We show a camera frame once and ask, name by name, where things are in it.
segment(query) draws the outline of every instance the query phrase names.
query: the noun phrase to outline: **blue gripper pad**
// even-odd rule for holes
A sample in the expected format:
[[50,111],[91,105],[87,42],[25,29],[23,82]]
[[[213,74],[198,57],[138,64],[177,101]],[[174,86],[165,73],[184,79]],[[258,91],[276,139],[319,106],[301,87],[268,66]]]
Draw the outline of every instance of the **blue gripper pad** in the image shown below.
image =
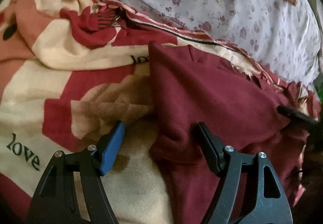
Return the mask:
[[117,154],[121,147],[124,135],[125,135],[125,125],[122,121],[117,121],[108,135],[104,135],[101,138],[107,137],[108,139],[103,139],[103,142],[108,142],[105,149],[101,152],[102,163],[100,167],[100,172],[104,176],[109,170],[112,169],[114,161],[116,160]]

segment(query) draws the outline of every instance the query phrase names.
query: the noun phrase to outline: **white floral fabric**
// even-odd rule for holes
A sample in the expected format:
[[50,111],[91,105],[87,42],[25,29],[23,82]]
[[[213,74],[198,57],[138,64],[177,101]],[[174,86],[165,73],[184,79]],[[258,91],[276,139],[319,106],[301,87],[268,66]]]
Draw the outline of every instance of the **white floral fabric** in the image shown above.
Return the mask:
[[311,83],[319,74],[320,33],[307,0],[120,0],[149,17],[202,29],[246,50],[281,78]]

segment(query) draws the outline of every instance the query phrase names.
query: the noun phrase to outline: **printed word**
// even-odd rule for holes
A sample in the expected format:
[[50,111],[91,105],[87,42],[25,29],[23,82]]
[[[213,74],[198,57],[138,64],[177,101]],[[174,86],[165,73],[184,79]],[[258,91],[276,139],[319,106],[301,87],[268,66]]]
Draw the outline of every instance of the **printed word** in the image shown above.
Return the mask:
[[22,144],[20,142],[15,143],[16,134],[12,133],[12,135],[13,135],[13,139],[9,143],[9,145],[7,145],[7,148],[12,150],[12,152],[16,156],[21,156],[22,153],[24,153],[26,162],[28,162],[33,157],[33,159],[31,160],[31,165],[33,166],[34,169],[39,171],[39,168],[37,167],[37,166],[40,165],[39,157],[35,156],[35,154],[29,148],[27,148],[26,146],[24,146],[24,148],[23,148],[23,146],[22,146]]
[[133,64],[145,63],[148,61],[148,57],[146,56],[140,56],[140,57],[137,57],[137,59],[133,55],[131,55],[130,57],[133,60]]

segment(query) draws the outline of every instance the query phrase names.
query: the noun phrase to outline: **black oval spot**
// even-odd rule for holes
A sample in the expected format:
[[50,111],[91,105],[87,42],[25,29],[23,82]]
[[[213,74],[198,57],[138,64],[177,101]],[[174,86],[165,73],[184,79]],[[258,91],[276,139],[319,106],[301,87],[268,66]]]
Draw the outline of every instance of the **black oval spot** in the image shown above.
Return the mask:
[[2,36],[3,41],[6,41],[10,37],[12,37],[16,30],[17,30],[17,24],[13,24],[9,26],[3,33],[3,36]]

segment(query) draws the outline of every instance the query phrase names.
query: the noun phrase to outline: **metal screw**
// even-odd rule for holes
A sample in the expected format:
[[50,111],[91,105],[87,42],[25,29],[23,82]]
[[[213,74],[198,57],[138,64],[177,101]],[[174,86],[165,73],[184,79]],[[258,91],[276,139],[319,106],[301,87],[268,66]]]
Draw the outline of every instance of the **metal screw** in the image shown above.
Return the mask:
[[266,155],[266,153],[265,153],[265,152],[259,152],[259,156],[260,156],[261,158],[266,158],[266,157],[267,157],[267,155]]
[[62,154],[63,154],[63,152],[59,150],[59,151],[55,152],[54,156],[55,157],[60,157],[60,156],[62,156]]
[[94,150],[96,150],[96,145],[92,144],[92,145],[88,146],[88,150],[89,150],[89,151],[94,151]]
[[226,151],[228,151],[228,152],[232,152],[232,151],[234,151],[234,148],[232,147],[232,146],[225,146],[225,148],[224,148]]

